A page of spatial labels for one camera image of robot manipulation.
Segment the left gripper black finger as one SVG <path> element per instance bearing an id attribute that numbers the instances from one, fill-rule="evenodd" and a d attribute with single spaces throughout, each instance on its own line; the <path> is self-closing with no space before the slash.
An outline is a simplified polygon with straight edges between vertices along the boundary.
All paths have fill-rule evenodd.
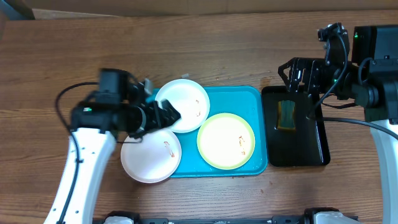
<path id="1" fill-rule="evenodd" d="M 166 116 L 163 117 L 161 119 L 161 128 L 168 128 L 170 126 L 173 126 L 178 120 L 180 119 L 180 117 L 170 117 L 170 116 Z"/>
<path id="2" fill-rule="evenodd" d="M 170 116 L 170 117 L 180 117 L 181 114 L 172 106 L 171 102 L 169 100 L 162 100 L 161 102 L 162 106 L 162 116 Z"/>

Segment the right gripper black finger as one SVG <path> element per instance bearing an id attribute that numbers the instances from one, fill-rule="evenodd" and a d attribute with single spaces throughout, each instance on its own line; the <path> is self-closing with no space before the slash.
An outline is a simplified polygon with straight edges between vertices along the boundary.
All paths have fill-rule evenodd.
<path id="1" fill-rule="evenodd" d="M 284 73 L 284 71 L 286 69 L 288 69 L 289 72 L 292 72 L 293 69 L 296 68 L 296 66 L 297 66 L 297 64 L 299 62 L 303 65 L 303 68 L 302 68 L 302 81 L 307 81 L 308 80 L 308 72 L 304 72 L 304 69 L 308 68 L 307 67 L 308 58 L 306 58 L 306 57 L 294 57 L 294 58 L 290 59 L 288 62 L 280 65 L 278 67 L 278 69 L 277 69 L 277 73 L 279 74 L 279 76 L 281 77 L 281 79 L 283 81 L 289 81 L 290 80 L 290 75 L 286 75 Z"/>
<path id="2" fill-rule="evenodd" d="M 288 81 L 287 91 L 289 93 L 303 93 L 307 90 L 308 85 L 299 79 L 291 79 Z"/>

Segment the green yellow sponge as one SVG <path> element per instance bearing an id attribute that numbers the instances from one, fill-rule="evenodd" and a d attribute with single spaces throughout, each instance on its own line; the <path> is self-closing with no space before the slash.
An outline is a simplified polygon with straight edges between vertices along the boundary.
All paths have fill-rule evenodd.
<path id="1" fill-rule="evenodd" d="M 277 129 L 295 131 L 295 102 L 282 100 L 277 105 Z"/>

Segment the white plate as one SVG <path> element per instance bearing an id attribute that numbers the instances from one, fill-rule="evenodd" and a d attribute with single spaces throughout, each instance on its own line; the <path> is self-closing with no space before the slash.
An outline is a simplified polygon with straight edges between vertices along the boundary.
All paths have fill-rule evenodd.
<path id="1" fill-rule="evenodd" d="M 210 99 L 205 89 L 188 79 L 173 80 L 156 94 L 156 101 L 168 100 L 181 118 L 169 129 L 175 133 L 189 133 L 199 128 L 210 112 Z"/>

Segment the yellow plate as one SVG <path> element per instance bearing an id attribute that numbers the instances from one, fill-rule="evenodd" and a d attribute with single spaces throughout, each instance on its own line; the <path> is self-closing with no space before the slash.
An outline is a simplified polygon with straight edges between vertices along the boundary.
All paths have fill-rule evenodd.
<path id="1" fill-rule="evenodd" d="M 242 117 L 219 113 L 208 118 L 198 130 L 197 147 L 203 160 L 221 170 L 232 170 L 250 160 L 255 150 L 252 127 Z"/>

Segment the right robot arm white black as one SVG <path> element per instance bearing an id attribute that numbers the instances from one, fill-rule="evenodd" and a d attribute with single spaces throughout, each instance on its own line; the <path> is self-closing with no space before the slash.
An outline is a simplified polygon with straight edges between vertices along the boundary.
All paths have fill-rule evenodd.
<path id="1" fill-rule="evenodd" d="M 318 29 L 325 57 L 294 57 L 278 68 L 289 92 L 311 100 L 306 118 L 358 124 L 370 128 L 376 145 L 383 202 L 383 223 L 397 223 L 397 26 L 356 26 L 353 39 L 342 23 Z M 316 114 L 330 94 L 353 100 L 364 120 Z"/>

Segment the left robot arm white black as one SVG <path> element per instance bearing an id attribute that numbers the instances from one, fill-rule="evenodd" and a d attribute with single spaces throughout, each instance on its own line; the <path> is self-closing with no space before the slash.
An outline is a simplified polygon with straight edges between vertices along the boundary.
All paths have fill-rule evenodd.
<path id="1" fill-rule="evenodd" d="M 169 100 L 148 102 L 144 93 L 94 91 L 72 111 L 69 155 L 46 223 L 91 223 L 103 174 L 120 132 L 132 139 L 124 146 L 174 154 L 178 142 L 157 140 L 181 118 Z"/>

